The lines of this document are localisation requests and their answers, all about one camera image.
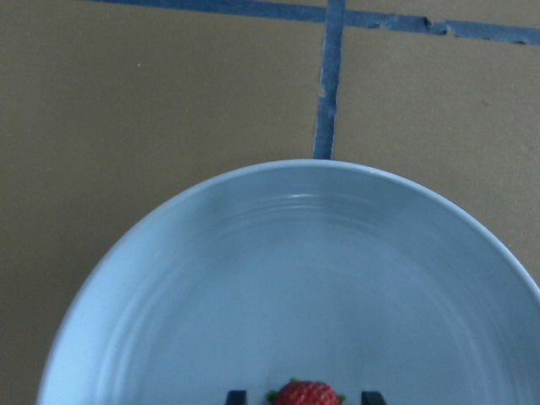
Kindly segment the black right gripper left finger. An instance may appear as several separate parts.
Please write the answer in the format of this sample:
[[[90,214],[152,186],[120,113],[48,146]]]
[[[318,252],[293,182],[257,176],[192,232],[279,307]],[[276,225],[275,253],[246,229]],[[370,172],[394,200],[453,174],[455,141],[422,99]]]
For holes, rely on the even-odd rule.
[[[225,405],[246,405],[246,391],[231,390],[227,393]]]

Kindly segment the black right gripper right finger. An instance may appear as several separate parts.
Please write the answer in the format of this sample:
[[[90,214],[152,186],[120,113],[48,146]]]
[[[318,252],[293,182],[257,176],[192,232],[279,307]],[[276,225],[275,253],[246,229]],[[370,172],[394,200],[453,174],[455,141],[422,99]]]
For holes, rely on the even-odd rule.
[[[386,400],[382,396],[382,394],[378,391],[362,391],[361,404],[362,405],[386,405]]]

